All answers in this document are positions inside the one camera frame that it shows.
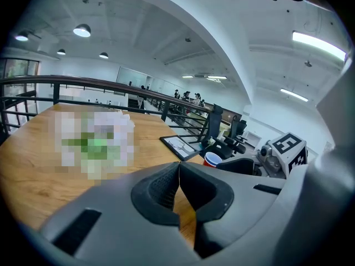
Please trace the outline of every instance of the black chair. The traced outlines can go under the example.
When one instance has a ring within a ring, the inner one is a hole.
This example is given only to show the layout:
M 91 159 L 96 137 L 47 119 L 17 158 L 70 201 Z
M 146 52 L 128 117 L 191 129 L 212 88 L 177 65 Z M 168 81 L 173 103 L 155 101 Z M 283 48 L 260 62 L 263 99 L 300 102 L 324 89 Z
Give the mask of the black chair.
M 222 121 L 222 113 L 223 113 L 223 108 L 221 108 L 219 105 L 214 104 L 213 110 L 212 110 L 212 112 L 209 113 L 208 118 L 207 118 L 207 120 L 208 120 L 208 130 L 207 130 L 206 136 L 201 141 L 201 144 L 202 144 L 203 147 L 207 147 L 208 146 L 208 140 L 211 137 L 213 139 L 214 138 L 217 139 L 217 136 L 218 136 L 218 134 L 220 132 L 220 125 L 221 125 L 221 121 Z
M 245 120 L 238 121 L 237 116 L 235 115 L 231 123 L 231 129 L 229 131 L 228 137 L 232 139 L 239 139 L 241 141 L 246 140 L 244 137 L 241 136 L 244 133 L 245 127 L 246 127 L 246 121 Z
M 232 156 L 233 151 L 240 152 L 241 154 L 245 152 L 245 147 L 243 151 L 242 147 L 239 147 L 239 145 L 237 146 L 237 143 L 235 143 L 234 145 L 228 145 L 228 143 L 217 139 L 217 136 L 220 132 L 222 113 L 223 108 L 214 104 L 213 110 L 212 112 L 210 112 L 209 117 L 207 118 L 209 121 L 208 131 L 206 133 L 207 135 L 201 142 L 202 146 L 206 148 L 200 152 L 200 155 L 202 157 L 204 157 L 207 152 L 213 152 L 216 155 L 220 156 L 223 160 L 225 160 Z M 212 146 L 208 147 L 208 140 L 211 137 L 215 140 L 215 143 Z
M 245 138 L 240 136 L 244 133 L 245 127 L 246 121 L 237 121 L 237 116 L 235 115 L 231 123 L 229 135 L 224 140 L 224 142 L 227 143 L 229 148 L 240 154 L 244 154 L 246 151 L 245 146 L 242 145 L 244 143 L 243 139 Z
M 237 158 L 228 162 L 219 163 L 216 168 L 219 170 L 241 173 L 243 175 L 261 176 L 261 173 L 254 168 L 254 161 L 250 158 Z

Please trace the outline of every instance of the wooden table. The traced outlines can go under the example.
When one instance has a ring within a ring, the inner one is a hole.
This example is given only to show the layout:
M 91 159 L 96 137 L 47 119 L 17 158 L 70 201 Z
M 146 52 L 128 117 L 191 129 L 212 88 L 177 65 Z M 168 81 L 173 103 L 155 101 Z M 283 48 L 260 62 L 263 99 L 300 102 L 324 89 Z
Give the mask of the wooden table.
M 38 229 L 58 208 L 78 197 L 100 181 L 89 180 L 80 167 L 62 167 L 60 153 L 54 150 L 53 120 L 56 111 L 109 111 L 97 106 L 57 104 L 20 127 L 0 146 L 1 190 L 17 220 Z M 132 166 L 115 167 L 108 177 L 134 172 L 142 168 L 174 162 L 179 159 L 159 140 L 176 135 L 159 116 L 134 112 L 135 124 Z M 189 162 L 203 163 L 197 155 Z M 174 212 L 180 215 L 180 232 L 193 245 L 195 212 L 179 188 Z

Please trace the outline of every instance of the ceiling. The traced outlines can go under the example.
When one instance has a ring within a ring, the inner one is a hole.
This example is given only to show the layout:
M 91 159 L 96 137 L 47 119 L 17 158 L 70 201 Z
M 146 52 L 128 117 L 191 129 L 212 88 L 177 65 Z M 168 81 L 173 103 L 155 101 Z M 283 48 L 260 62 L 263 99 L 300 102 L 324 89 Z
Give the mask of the ceiling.
M 348 52 L 350 43 L 336 16 L 290 0 L 227 2 L 235 14 L 230 18 L 239 19 L 245 28 L 257 85 L 273 91 L 289 89 L 318 103 L 338 79 L 343 64 L 320 50 L 296 44 L 292 31 L 314 35 Z M 90 25 L 89 39 L 73 34 L 73 28 L 81 23 Z M 24 29 L 40 38 L 34 37 L 28 43 L 10 38 L 9 46 L 41 50 L 53 56 L 58 47 L 80 43 L 134 48 L 146 58 L 161 62 L 176 76 L 224 75 L 228 79 L 216 86 L 236 86 L 206 42 L 171 14 L 142 0 L 33 0 L 12 35 Z M 67 57 L 87 54 L 76 50 L 71 55 L 67 51 Z M 120 62 L 111 55 L 110 60 Z

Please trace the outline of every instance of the ceiling light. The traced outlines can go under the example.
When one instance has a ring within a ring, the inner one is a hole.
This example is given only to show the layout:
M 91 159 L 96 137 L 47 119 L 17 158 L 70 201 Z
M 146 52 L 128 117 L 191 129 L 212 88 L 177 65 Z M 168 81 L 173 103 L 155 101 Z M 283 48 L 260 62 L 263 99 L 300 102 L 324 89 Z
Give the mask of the ceiling light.
M 64 49 L 60 49 L 60 50 L 57 51 L 57 54 L 65 55 L 65 50 Z
M 304 97 L 302 97 L 302 96 L 300 96 L 300 95 L 297 95 L 297 94 L 295 94 L 295 93 L 293 93 L 293 92 L 291 92 L 291 91 L 288 91 L 288 90 L 285 90 L 285 89 L 281 89 L 281 91 L 282 91 L 283 93 L 285 93 L 285 94 L 292 95 L 292 96 L 294 96 L 294 97 L 296 97 L 296 98 L 298 98 L 298 99 L 300 99 L 300 100 L 308 101 L 306 98 L 304 98 Z
M 302 42 L 302 43 L 306 43 L 308 45 L 312 45 L 314 47 L 317 47 L 319 49 L 322 49 L 334 56 L 336 56 L 337 58 L 341 59 L 342 61 L 345 60 L 345 55 L 346 53 L 344 51 L 342 51 L 341 49 L 335 47 L 334 45 L 325 42 L 324 40 L 312 37 L 310 35 L 306 35 L 303 33 L 298 33 L 298 32 L 293 32 L 292 35 L 292 39 L 295 42 Z
M 106 52 L 102 52 L 99 56 L 104 59 L 109 59 L 109 55 Z
M 15 38 L 20 42 L 26 42 L 28 41 L 28 34 L 26 32 L 20 32 Z
M 87 24 L 78 25 L 75 29 L 73 29 L 73 32 L 84 38 L 88 38 L 91 35 L 91 29 Z
M 207 76 L 209 79 L 227 79 L 227 77 L 224 76 Z
M 219 79 L 207 78 L 207 80 L 213 81 L 213 82 L 215 82 L 215 83 L 220 83 L 220 82 L 221 82 Z

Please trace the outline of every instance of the red paper cup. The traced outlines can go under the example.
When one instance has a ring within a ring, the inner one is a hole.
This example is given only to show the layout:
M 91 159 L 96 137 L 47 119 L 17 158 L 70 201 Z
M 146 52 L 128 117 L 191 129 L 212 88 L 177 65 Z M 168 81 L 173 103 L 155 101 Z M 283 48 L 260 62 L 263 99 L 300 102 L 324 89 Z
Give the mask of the red paper cup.
M 205 154 L 204 166 L 216 167 L 219 163 L 222 162 L 222 159 L 218 157 L 215 153 L 207 152 Z

